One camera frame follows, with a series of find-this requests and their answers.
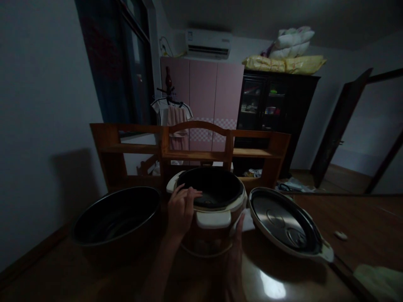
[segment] towel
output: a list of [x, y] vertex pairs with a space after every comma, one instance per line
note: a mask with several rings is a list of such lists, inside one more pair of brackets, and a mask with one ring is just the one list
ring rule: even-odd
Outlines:
[[[187, 122], [186, 109], [174, 106], [168, 107], [167, 126]], [[189, 129], [184, 129], [170, 135], [170, 148], [172, 150], [189, 150]]]

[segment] wardrobe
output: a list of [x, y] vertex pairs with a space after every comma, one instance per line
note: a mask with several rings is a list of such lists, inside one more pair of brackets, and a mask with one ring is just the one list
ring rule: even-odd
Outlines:
[[[193, 120], [236, 129], [244, 70], [242, 64], [162, 57], [163, 89], [166, 89], [167, 66], [177, 99], [190, 106]], [[190, 129], [190, 150], [224, 151], [224, 148], [225, 137], [205, 129]]]
[[[277, 131], [291, 134], [280, 172], [289, 177], [295, 149], [320, 77], [245, 70], [237, 129]], [[267, 139], [236, 138], [236, 148], [266, 149]], [[234, 173], [263, 168], [262, 159], [234, 158]]]

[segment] wall-mounted air conditioner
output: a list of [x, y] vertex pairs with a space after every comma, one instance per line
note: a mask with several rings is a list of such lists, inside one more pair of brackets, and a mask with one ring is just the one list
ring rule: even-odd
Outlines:
[[222, 31], [187, 29], [186, 50], [189, 56], [210, 59], [228, 59], [232, 35]]

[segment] dark wooden cabinet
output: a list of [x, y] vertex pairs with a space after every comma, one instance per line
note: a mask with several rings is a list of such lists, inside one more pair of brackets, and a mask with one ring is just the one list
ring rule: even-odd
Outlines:
[[[298, 139], [320, 77], [246, 70], [243, 74], [237, 129], [291, 134], [280, 178], [287, 177]], [[264, 139], [236, 138], [236, 148], [267, 148]], [[261, 159], [234, 159], [238, 176], [261, 169]]]

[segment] yellow bag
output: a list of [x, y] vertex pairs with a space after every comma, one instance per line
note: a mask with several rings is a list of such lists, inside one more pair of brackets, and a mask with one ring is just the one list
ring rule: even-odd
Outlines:
[[321, 55], [296, 57], [296, 58], [284, 59], [284, 60], [285, 60], [285, 72], [286, 73], [301, 74], [301, 75], [314, 74], [327, 61]]
[[272, 71], [272, 72], [285, 72], [285, 62], [280, 60], [273, 60], [259, 55], [254, 55], [246, 58], [243, 62], [246, 69]]

